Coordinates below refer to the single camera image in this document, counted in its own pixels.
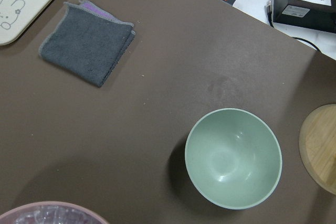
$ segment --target black box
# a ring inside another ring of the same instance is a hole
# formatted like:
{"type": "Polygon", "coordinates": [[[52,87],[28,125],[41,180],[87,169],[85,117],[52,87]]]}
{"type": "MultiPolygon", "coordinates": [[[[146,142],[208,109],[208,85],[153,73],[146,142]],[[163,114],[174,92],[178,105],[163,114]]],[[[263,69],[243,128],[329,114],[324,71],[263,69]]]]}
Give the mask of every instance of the black box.
{"type": "Polygon", "coordinates": [[[273,21],[336,33],[336,0],[274,0],[273,21]]]}

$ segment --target wood grain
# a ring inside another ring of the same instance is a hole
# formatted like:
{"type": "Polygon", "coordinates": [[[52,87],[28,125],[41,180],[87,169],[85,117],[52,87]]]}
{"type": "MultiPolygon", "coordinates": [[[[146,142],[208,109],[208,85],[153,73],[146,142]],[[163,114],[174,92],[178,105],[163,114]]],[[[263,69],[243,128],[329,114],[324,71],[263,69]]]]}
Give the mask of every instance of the wood grain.
{"type": "Polygon", "coordinates": [[[309,114],[301,127],[299,147],[310,176],[336,195],[336,104],[309,114]]]}

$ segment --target brown table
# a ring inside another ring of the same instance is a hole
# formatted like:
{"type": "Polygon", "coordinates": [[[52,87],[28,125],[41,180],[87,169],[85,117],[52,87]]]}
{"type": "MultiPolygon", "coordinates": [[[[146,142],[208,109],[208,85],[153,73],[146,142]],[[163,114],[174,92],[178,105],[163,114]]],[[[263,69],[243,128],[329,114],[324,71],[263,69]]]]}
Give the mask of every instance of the brown table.
{"type": "Polygon", "coordinates": [[[335,223],[298,136],[336,102],[336,61],[218,0],[91,0],[137,32],[98,89],[38,57],[64,1],[0,47],[1,213],[60,200],[111,223],[335,223]],[[247,210],[211,204],[185,169],[190,129],[224,107],[262,118],[282,150],[278,187],[247,210]]]}

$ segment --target cloth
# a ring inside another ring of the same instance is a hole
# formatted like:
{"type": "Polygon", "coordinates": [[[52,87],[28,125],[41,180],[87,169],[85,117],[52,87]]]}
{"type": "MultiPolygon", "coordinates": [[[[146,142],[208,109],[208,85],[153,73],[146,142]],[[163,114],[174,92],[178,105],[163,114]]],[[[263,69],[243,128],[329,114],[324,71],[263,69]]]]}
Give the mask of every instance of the cloth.
{"type": "Polygon", "coordinates": [[[133,40],[134,25],[89,1],[65,4],[65,16],[40,46],[39,54],[101,87],[133,40]]]}

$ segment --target bowl rim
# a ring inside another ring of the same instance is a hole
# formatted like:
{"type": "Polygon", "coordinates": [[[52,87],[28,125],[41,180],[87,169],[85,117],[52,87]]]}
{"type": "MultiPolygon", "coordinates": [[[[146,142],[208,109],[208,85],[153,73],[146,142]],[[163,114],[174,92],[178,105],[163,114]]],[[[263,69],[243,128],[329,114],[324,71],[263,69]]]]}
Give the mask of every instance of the bowl rim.
{"type": "Polygon", "coordinates": [[[85,207],[81,207],[81,206],[78,206],[78,205],[75,205],[75,204],[72,204],[72,203],[68,203],[68,202],[62,202],[62,201],[39,201],[39,202],[34,202],[34,203],[29,203],[29,204],[26,204],[26,205],[22,205],[22,206],[19,206],[19,207],[16,207],[12,210],[9,210],[7,212],[5,212],[4,214],[0,215],[0,221],[17,212],[17,211],[20,211],[20,210],[24,210],[24,209],[27,209],[27,208],[30,208],[30,207],[41,207],[41,206],[62,206],[62,207],[71,207],[71,208],[74,208],[74,209],[77,209],[77,210],[80,210],[84,213],[86,213],[87,215],[90,215],[91,217],[95,218],[97,221],[101,222],[101,224],[109,224],[105,219],[103,219],[100,215],[98,215],[97,213],[85,208],[85,207]]]}
{"type": "Polygon", "coordinates": [[[185,143],[185,149],[184,149],[184,160],[185,160],[185,166],[186,166],[186,169],[187,169],[187,172],[188,172],[188,175],[189,175],[189,178],[190,180],[192,181],[193,185],[195,186],[195,188],[203,195],[203,197],[205,197],[207,200],[209,200],[210,202],[212,202],[213,204],[215,205],[218,205],[220,207],[223,207],[223,208],[228,208],[228,209],[233,209],[233,210],[240,210],[240,209],[247,209],[247,208],[251,208],[251,207],[254,207],[260,203],[262,203],[263,201],[265,201],[272,193],[273,191],[275,190],[275,188],[277,187],[279,181],[280,181],[280,177],[281,177],[281,172],[282,172],[282,154],[281,154],[281,148],[280,148],[280,145],[279,145],[279,142],[276,138],[276,136],[274,135],[273,131],[270,129],[270,127],[262,120],[260,119],[259,117],[257,117],[256,115],[246,111],[246,110],[242,110],[242,109],[237,109],[237,108],[222,108],[222,109],[218,109],[218,110],[214,110],[214,111],[211,111],[209,113],[207,113],[206,115],[204,115],[203,117],[201,117],[201,119],[199,119],[195,125],[193,126],[193,128],[190,130],[189,132],[189,135],[188,135],[188,138],[187,138],[187,141],[185,143]],[[192,133],[194,132],[195,128],[206,118],[208,117],[209,115],[211,114],[214,114],[214,113],[217,113],[217,112],[220,112],[220,111],[228,111],[228,110],[231,110],[231,111],[240,111],[240,112],[244,112],[248,115],[251,115],[253,116],[254,118],[256,118],[259,122],[261,122],[265,127],[266,129],[271,133],[277,147],[278,147],[278,152],[279,152],[279,157],[280,157],[280,160],[279,160],[279,171],[278,171],[278,176],[277,176],[277,179],[273,185],[273,187],[271,188],[271,190],[265,195],[263,196],[263,198],[261,198],[260,200],[250,204],[250,205],[245,205],[245,206],[239,206],[239,207],[235,207],[235,206],[230,206],[230,205],[226,205],[226,204],[221,204],[213,199],[211,199],[209,196],[207,196],[196,184],[196,182],[194,181],[194,178],[193,176],[191,175],[191,172],[189,171],[189,166],[188,166],[188,161],[187,161],[187,150],[188,150],[188,146],[189,146],[189,143],[190,143],[190,138],[191,138],[191,135],[192,133]]]}

